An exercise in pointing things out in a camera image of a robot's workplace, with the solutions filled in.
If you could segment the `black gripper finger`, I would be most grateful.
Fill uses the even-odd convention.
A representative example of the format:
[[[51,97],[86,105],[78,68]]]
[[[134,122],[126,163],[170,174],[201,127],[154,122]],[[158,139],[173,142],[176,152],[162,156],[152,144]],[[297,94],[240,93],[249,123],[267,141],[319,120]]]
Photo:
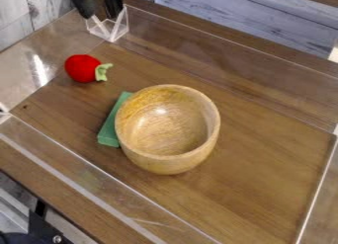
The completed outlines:
[[[89,19],[94,13],[94,1],[93,0],[70,0],[80,16],[84,19]]]
[[[108,17],[114,19],[122,10],[122,0],[104,0]]]

